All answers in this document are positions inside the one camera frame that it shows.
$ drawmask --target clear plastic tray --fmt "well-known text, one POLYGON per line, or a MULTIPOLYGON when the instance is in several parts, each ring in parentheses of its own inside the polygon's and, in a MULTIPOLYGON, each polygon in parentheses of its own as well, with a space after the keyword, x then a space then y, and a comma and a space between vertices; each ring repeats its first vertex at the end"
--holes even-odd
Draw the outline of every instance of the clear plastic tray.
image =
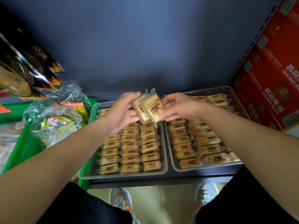
MULTIPOLYGON (((114 104, 114 101, 108 101, 108 102, 101 102, 101 103, 95 103, 92 106, 92 110, 90 113, 90 119, 89 122, 92 122, 96 120, 96 116, 98 115, 98 110, 103 108, 110 108, 114 104)), ((97 159, 100 157, 98 156, 98 153, 102 150, 101 147, 98 148, 98 150, 95 152, 95 154, 92 155, 92 157, 85 163, 85 165, 79 170, 78 176, 80 179, 103 179, 103 178, 118 178, 118 177, 135 177, 135 176, 149 176, 149 175, 160 175, 166 173, 168 169, 167 164, 167 157, 166 157, 166 145, 165 145, 165 139, 164 139, 164 125, 162 122, 159 122, 158 124, 158 134, 161 137, 161 163, 162 163, 162 169, 159 171, 152 171, 152 172, 143 172, 143 173, 128 173, 128 174, 120 174, 120 173, 112 173, 112 174, 102 174, 99 175, 96 170, 99 169, 99 165, 97 163, 97 159)))
MULTIPOLYGON (((231 102, 229 105, 234 106, 234 111, 239 112, 239 116, 250 120, 249 115, 245 111, 243 105, 241 104, 241 102, 238 99, 237 95, 235 94, 234 90, 230 86, 220 86, 220 87, 215 87, 215 88, 210 88, 210 89, 194 90, 194 91, 189 91, 189 92, 184 92, 184 93, 187 95, 192 95, 192 96, 202 96, 202 95, 207 96, 207 95, 213 95, 213 94, 218 94, 218 93, 224 93, 227 95, 227 98, 231 98, 231 102)), ((214 164, 214 165, 198 166, 198 167, 180 169, 178 166, 178 163, 174 157, 172 144, 170 142, 170 137, 169 137, 168 131, 167 131, 167 123, 166 123, 166 121, 163 121, 163 122, 164 122, 164 127, 166 129, 165 132, 166 132, 166 138, 167 138, 168 148, 169 148, 169 152, 170 152, 171 164, 172 164, 172 167, 176 171, 184 172, 184 171, 189 171, 189 170, 198 170, 198 169, 204 169, 204 168, 210 168, 210 167, 227 166, 227 165, 242 163, 241 161, 236 161, 236 162, 226 162, 226 163, 220 163, 220 164, 214 164)))

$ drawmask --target black shorts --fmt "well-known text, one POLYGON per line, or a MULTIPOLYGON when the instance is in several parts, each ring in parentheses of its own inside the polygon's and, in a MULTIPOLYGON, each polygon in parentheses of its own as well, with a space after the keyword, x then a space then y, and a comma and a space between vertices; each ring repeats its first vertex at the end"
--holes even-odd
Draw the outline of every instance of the black shorts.
MULTIPOLYGON (((132 221, 128 211, 113 207, 69 182, 38 224, 121 224, 132 221)), ((205 222, 299 223, 271 198, 245 166, 197 213, 196 223, 205 222)))

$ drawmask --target floor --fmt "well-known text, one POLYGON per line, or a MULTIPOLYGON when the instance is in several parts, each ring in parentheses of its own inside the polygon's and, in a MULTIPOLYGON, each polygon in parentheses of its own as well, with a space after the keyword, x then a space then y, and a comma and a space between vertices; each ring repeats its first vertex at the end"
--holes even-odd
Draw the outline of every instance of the floor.
MULTIPOLYGON (((226 183, 217 183, 220 191, 226 183)), ((141 224, 188 223, 194 204, 196 184, 130 187, 133 209, 141 224)), ((87 192, 108 202, 110 189, 87 192)))

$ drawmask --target hand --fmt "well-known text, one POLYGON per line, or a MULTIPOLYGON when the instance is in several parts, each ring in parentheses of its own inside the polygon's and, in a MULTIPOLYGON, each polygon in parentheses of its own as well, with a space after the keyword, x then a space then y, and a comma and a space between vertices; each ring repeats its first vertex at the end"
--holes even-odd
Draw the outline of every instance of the hand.
POLYGON ((119 132, 129 123, 139 120, 136 111, 134 109, 129 110, 132 107, 131 101, 139 96, 140 92, 123 93, 114 102, 107 114, 102 116, 107 119, 108 129, 110 129, 111 134, 119 132))
POLYGON ((201 109, 204 108, 206 102, 197 101, 194 98, 183 94, 173 93, 162 99, 163 108, 158 109, 160 115, 164 114, 164 120, 170 121, 178 118, 186 118, 189 120, 200 120, 201 109))

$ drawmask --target sneaker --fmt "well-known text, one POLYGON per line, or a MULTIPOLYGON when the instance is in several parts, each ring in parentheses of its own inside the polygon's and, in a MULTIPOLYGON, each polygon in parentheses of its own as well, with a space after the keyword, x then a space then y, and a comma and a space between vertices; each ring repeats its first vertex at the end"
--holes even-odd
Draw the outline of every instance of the sneaker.
POLYGON ((111 188, 109 191, 109 204, 131 213, 133 224, 140 224, 132 206, 132 197, 128 188, 111 188))
POLYGON ((189 224, 195 222, 198 211, 219 194, 215 183, 201 183, 195 189, 194 210, 189 224))

